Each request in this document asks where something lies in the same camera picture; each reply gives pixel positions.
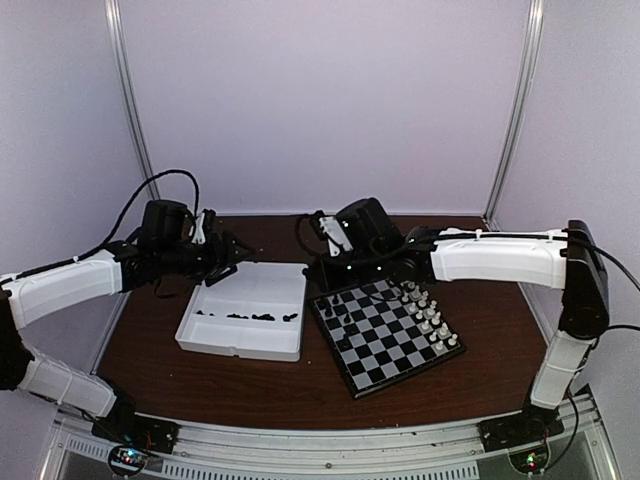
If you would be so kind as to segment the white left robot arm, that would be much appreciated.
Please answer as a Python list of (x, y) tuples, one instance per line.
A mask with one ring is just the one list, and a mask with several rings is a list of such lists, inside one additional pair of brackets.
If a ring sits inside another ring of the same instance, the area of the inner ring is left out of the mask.
[(180, 202), (146, 204), (127, 238), (107, 237), (87, 253), (1, 278), (1, 388), (23, 391), (103, 420), (123, 444), (144, 433), (133, 399), (114, 383), (55, 358), (25, 338), (32, 326), (81, 313), (93, 301), (180, 276), (212, 286), (233, 275), (254, 249), (218, 230), (216, 213)]

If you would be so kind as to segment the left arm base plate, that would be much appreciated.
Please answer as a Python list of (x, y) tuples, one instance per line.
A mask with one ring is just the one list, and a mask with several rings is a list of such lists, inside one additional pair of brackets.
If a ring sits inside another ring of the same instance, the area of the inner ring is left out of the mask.
[(91, 433), (119, 444), (153, 453), (171, 454), (178, 439), (179, 425), (167, 420), (135, 416), (133, 429), (129, 433), (119, 430), (107, 419), (92, 420)]

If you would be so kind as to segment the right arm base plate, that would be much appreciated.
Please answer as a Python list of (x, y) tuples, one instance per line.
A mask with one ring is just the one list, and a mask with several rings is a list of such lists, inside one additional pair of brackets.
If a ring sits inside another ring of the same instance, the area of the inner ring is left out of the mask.
[(542, 442), (548, 436), (563, 433), (565, 428), (557, 417), (544, 418), (520, 412), (481, 421), (478, 431), (484, 451), (493, 452)]

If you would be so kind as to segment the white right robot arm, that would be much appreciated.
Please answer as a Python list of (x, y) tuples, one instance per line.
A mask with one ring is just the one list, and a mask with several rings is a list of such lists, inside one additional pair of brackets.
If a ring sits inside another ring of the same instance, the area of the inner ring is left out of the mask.
[(372, 393), (461, 351), (428, 286), (481, 280), (558, 290), (562, 311), (522, 412), (513, 419), (530, 442), (556, 416), (570, 383), (609, 326), (608, 277), (587, 225), (572, 220), (543, 232), (417, 226), (402, 233), (375, 198), (310, 226), (327, 244), (312, 270), (323, 295), (311, 303), (355, 396)]

